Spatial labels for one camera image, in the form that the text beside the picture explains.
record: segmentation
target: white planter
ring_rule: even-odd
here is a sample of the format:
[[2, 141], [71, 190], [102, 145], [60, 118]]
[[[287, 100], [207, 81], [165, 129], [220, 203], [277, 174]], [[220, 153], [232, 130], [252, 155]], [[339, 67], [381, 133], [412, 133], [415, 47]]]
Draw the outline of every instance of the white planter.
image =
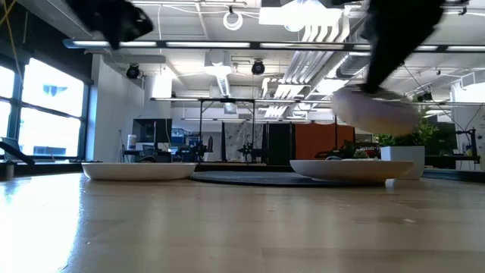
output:
[[424, 171], [424, 146], [393, 146], [380, 149], [384, 161], [414, 162], [411, 170], [399, 179], [420, 180]]

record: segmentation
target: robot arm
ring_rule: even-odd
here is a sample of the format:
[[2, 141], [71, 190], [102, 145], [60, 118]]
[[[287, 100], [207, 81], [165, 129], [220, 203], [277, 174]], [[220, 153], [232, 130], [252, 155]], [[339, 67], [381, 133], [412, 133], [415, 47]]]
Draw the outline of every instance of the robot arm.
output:
[[148, 15], [125, 0], [65, 1], [89, 31], [100, 31], [113, 49], [153, 31]]

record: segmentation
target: ceiling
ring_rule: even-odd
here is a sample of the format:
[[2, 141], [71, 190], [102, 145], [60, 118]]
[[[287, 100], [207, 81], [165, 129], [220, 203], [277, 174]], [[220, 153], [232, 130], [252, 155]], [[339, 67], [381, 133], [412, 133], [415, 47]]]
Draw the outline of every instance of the ceiling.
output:
[[[79, 21], [69, 12], [62, 0], [19, 0], [35, 15], [58, 28], [69, 37], [76, 39], [91, 39]], [[238, 11], [258, 12], [261, 0], [246, 0], [247, 8], [235, 8]], [[258, 19], [244, 16], [243, 25], [239, 30], [231, 31], [224, 27], [224, 13], [202, 14], [202, 22], [195, 7], [178, 7], [186, 11], [178, 11], [169, 7], [157, 5], [142, 6], [143, 10], [155, 23], [156, 29], [143, 39], [188, 39], [188, 40], [239, 40], [239, 41], [299, 41], [303, 31], [292, 33], [282, 26], [268, 26], [258, 24]], [[201, 7], [203, 12], [224, 11], [226, 8]], [[471, 0], [468, 12], [485, 14], [485, 0]], [[351, 25], [358, 21], [358, 16], [351, 20]], [[447, 14], [443, 18], [438, 31], [429, 38], [428, 43], [459, 43], [485, 44], [485, 17], [457, 14]], [[174, 50], [155, 49], [120, 50], [113, 52], [116, 58], [121, 55], [164, 55], [171, 63], [174, 72], [179, 76], [174, 83], [174, 90], [201, 90], [210, 86], [217, 86], [214, 76], [204, 74], [204, 50]], [[261, 86], [263, 77], [253, 77], [251, 66], [255, 58], [261, 58], [266, 66], [267, 74], [284, 74], [292, 61], [293, 52], [278, 51], [232, 51], [233, 74], [228, 76], [230, 85]], [[121, 70], [127, 64], [119, 64]], [[465, 75], [474, 68], [485, 67], [485, 55], [480, 54], [416, 54], [406, 62], [407, 68], [420, 84], [433, 83], [435, 98], [449, 95], [447, 83], [457, 80], [457, 77], [446, 75]], [[146, 72], [157, 73], [159, 64], [143, 64]], [[406, 69], [399, 69], [385, 83], [389, 89], [407, 93], [418, 87], [416, 81], [410, 77]]]

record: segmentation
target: window frame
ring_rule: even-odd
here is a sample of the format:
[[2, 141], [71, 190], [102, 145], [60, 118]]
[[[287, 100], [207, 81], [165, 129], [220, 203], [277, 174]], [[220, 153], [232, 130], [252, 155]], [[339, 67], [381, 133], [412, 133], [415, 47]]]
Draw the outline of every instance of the window frame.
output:
[[[14, 60], [11, 60], [10, 58], [0, 55], [0, 66], [5, 67], [9, 70], [12, 70], [15, 73], [15, 82], [14, 82], [14, 91], [12, 94], [11, 98], [6, 98], [3, 96], [0, 96], [0, 101], [2, 102], [8, 102], [11, 105], [11, 113], [10, 113], [10, 118], [8, 122], [8, 130], [7, 130], [7, 137], [14, 138], [16, 140], [19, 139], [20, 136], [20, 115], [22, 112], [22, 108], [31, 108], [35, 109], [37, 111], [44, 112], [46, 114], [50, 115], [56, 115], [64, 118], [75, 118], [80, 121], [81, 126], [80, 126], [80, 131], [79, 131], [79, 136], [78, 136], [78, 147], [77, 147], [77, 156], [55, 156], [55, 159], [59, 160], [66, 160], [66, 159], [77, 159], [77, 160], [84, 160], [86, 159], [86, 135], [87, 135], [87, 120], [88, 120], [88, 113], [89, 113], [89, 94], [91, 92], [91, 86], [92, 83], [87, 83], [85, 80], [81, 80], [77, 78], [78, 80], [81, 80], [84, 83], [84, 91], [83, 91], [83, 112], [80, 117], [76, 117], [73, 115], [70, 115], [68, 113], [64, 113], [62, 111], [57, 111], [54, 109], [50, 108], [45, 108], [42, 106], [34, 105], [31, 103], [23, 102], [22, 101], [22, 92], [23, 92], [23, 84], [22, 80], [24, 79], [25, 76], [25, 66], [28, 65], [28, 63], [22, 63], [19, 62], [20, 65], [20, 72], [22, 73], [22, 77], [18, 74], [17, 71], [17, 65], [15, 64]], [[52, 159], [51, 156], [47, 155], [29, 155], [30, 158], [33, 159]]]

